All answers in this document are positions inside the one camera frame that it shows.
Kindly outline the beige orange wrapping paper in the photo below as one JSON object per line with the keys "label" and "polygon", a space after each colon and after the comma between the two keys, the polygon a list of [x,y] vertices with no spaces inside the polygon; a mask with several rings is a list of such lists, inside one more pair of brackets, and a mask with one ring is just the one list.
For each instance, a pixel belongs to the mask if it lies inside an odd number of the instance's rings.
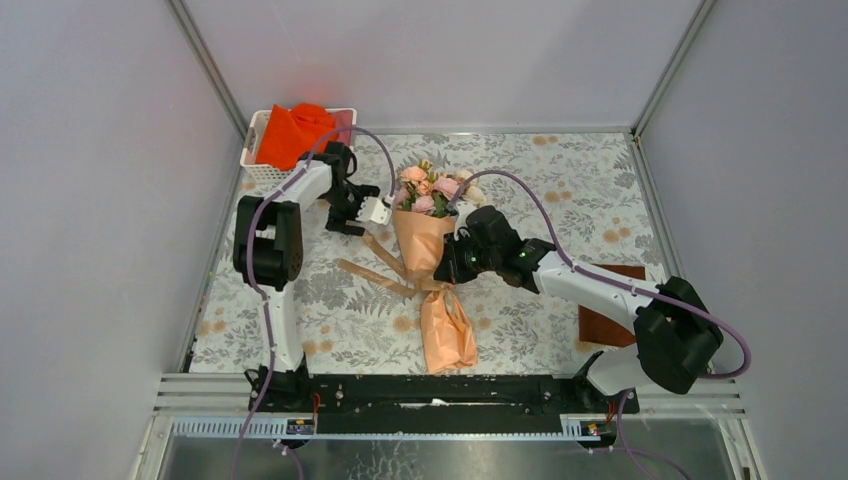
{"label": "beige orange wrapping paper", "polygon": [[478,363],[472,322],[452,284],[435,278],[445,236],[455,221],[397,210],[393,226],[405,268],[405,278],[425,294],[420,306],[420,330],[427,371],[442,374]]}

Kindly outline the tan ribbon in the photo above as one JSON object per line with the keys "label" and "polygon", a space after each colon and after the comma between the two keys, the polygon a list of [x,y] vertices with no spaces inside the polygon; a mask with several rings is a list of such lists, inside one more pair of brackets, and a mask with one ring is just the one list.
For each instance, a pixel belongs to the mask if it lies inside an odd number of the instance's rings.
{"label": "tan ribbon", "polygon": [[362,236],[362,241],[394,273],[394,276],[388,277],[346,259],[338,259],[336,262],[341,270],[363,278],[407,299],[411,299],[420,293],[437,292],[453,288],[451,284],[437,281],[432,276],[421,276],[415,272],[410,272],[405,267],[402,259],[393,256],[370,232],[366,232]]}

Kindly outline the white plastic basket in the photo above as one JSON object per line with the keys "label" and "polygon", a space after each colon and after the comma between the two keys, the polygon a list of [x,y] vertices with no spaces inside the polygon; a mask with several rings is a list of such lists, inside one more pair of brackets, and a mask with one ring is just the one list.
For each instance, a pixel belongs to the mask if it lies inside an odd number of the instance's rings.
{"label": "white plastic basket", "polygon": [[[260,165],[256,163],[259,146],[269,122],[271,109],[258,110],[253,114],[247,129],[239,160],[240,166],[253,178],[256,183],[274,183],[282,181],[291,171],[294,170],[282,171],[269,165]],[[341,109],[353,109],[355,111],[355,124],[357,123],[358,112],[355,108],[343,107],[325,109],[329,113],[330,111],[337,111]]]}

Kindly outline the pink rose stems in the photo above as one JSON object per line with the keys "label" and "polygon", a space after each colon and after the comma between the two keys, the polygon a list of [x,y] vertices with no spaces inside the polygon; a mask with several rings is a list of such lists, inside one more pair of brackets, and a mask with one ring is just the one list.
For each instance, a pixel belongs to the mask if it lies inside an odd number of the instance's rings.
{"label": "pink rose stems", "polygon": [[449,203],[472,175],[472,171],[465,169],[453,173],[442,171],[423,159],[400,171],[393,208],[435,218],[452,216]]}

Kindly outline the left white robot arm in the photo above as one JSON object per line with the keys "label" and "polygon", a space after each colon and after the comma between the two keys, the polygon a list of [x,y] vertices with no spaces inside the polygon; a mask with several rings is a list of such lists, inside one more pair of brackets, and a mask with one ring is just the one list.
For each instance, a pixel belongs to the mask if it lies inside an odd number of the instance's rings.
{"label": "left white robot arm", "polygon": [[269,357],[251,378],[266,386],[288,411],[309,401],[310,385],[294,312],[294,282],[305,260],[302,214],[318,200],[329,204],[325,229],[361,237],[367,221],[361,215],[370,202],[380,202],[380,188],[356,185],[349,177],[357,159],[340,142],[329,142],[311,161],[299,159],[283,191],[266,197],[244,196],[236,207],[232,264],[245,284],[262,292],[263,335]]}

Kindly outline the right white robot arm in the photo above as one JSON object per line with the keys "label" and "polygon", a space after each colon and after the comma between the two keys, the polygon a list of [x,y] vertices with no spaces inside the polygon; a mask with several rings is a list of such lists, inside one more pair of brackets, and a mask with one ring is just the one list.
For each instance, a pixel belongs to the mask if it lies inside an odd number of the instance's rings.
{"label": "right white robot arm", "polygon": [[574,302],[634,335],[633,344],[601,352],[581,367],[573,396],[583,410],[597,412],[613,395],[647,385],[684,395],[723,342],[687,281],[652,284],[566,260],[554,243],[521,238],[491,206],[462,215],[442,246],[437,281],[457,285],[493,272],[512,287]]}

